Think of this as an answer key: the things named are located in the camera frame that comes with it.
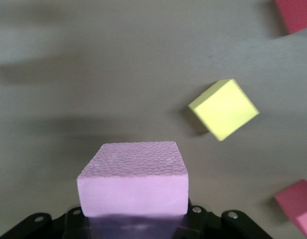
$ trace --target foam block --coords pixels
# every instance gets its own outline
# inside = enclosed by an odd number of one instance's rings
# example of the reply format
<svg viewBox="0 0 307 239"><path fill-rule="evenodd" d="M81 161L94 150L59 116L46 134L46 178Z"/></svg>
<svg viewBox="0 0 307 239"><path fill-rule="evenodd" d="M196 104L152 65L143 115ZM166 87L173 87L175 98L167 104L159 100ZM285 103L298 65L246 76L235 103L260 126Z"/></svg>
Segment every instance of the foam block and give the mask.
<svg viewBox="0 0 307 239"><path fill-rule="evenodd" d="M307 0L275 0L290 34L307 28Z"/></svg>
<svg viewBox="0 0 307 239"><path fill-rule="evenodd" d="M307 236L307 180L301 180L275 199L287 217Z"/></svg>
<svg viewBox="0 0 307 239"><path fill-rule="evenodd" d="M217 81L189 108L219 141L259 114L234 79Z"/></svg>
<svg viewBox="0 0 307 239"><path fill-rule="evenodd" d="M77 185L86 217L178 216L188 210L188 172L175 142L104 144Z"/></svg>

